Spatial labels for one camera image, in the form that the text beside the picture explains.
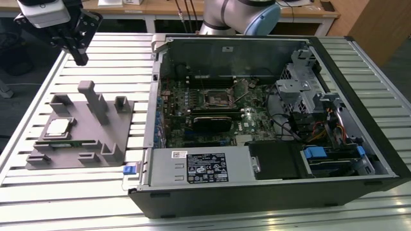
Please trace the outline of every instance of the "floor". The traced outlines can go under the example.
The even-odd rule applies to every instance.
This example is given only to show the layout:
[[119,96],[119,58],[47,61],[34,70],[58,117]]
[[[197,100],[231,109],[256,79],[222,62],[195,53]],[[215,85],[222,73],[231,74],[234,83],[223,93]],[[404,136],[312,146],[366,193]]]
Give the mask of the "floor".
[[[133,32],[138,27],[142,28],[141,32],[145,32],[145,22],[131,22],[131,20],[107,20],[101,28],[101,32]],[[7,26],[0,24],[0,32],[6,30]],[[162,24],[158,25],[165,32],[173,30],[173,25]],[[34,36],[25,33],[22,34],[27,41],[27,50],[30,58],[34,61],[35,69],[22,75],[11,76],[3,70],[0,70],[0,79],[6,84],[14,84],[10,88],[14,90],[15,95],[11,99],[0,98],[0,152],[5,149],[9,139],[7,136],[14,134],[14,131],[19,125],[26,110],[33,102],[35,94],[45,78],[50,72],[54,62],[59,55],[59,50],[50,47]],[[406,98],[411,101],[411,39],[409,39],[404,46],[398,49],[393,59],[388,65],[382,68],[384,72],[389,76],[393,83],[397,85]]]

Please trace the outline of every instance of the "power supply label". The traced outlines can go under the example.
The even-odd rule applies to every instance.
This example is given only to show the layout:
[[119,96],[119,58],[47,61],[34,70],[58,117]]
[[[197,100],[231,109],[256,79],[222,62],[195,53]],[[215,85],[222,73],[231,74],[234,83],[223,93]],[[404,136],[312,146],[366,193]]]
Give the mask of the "power supply label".
[[226,154],[187,154],[187,182],[229,182]]

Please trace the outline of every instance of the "wooden desk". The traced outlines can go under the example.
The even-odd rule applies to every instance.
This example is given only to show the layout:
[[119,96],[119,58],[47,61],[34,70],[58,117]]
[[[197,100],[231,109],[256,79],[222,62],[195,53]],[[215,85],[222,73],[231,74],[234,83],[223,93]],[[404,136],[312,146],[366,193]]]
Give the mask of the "wooden desk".
[[[99,0],[90,0],[83,3],[85,8],[90,11],[103,14],[106,19],[142,19],[146,20],[147,32],[155,33],[155,20],[181,20],[177,14],[177,6],[174,0],[146,0],[142,5],[126,4],[122,8],[98,8]],[[185,1],[179,0],[183,14],[186,15]],[[199,20],[203,20],[205,0],[194,0],[195,10]],[[321,7],[321,0],[316,0],[316,6]],[[326,36],[332,28],[333,22],[340,18],[338,12],[328,12],[314,10],[308,7],[296,7],[294,14],[292,8],[282,9],[282,23],[310,23],[320,24],[316,31],[317,36]],[[17,0],[0,1],[0,17],[15,17],[21,11]]]
[[354,37],[384,66],[411,33],[411,0],[332,0],[342,12],[329,35]]

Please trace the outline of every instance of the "blue tab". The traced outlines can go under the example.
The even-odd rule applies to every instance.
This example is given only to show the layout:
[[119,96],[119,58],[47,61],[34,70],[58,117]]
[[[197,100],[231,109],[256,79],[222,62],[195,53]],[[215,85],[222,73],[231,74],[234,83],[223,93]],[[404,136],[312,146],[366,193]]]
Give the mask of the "blue tab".
[[324,147],[309,147],[305,150],[305,155],[308,159],[313,157],[328,157],[328,153]]
[[138,174],[138,167],[137,166],[125,166],[123,175],[135,175]]
[[360,152],[361,156],[366,155],[366,150],[365,150],[365,148],[362,146],[358,146],[358,152]]

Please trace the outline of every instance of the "motherboard chip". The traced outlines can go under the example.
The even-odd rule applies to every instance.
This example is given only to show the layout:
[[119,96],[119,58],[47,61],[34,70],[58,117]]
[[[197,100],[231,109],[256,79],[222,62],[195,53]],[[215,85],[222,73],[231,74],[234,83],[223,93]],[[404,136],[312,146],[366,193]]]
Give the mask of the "motherboard chip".
[[206,101],[211,105],[230,105],[231,97],[229,96],[227,91],[225,90],[211,90],[206,94]]

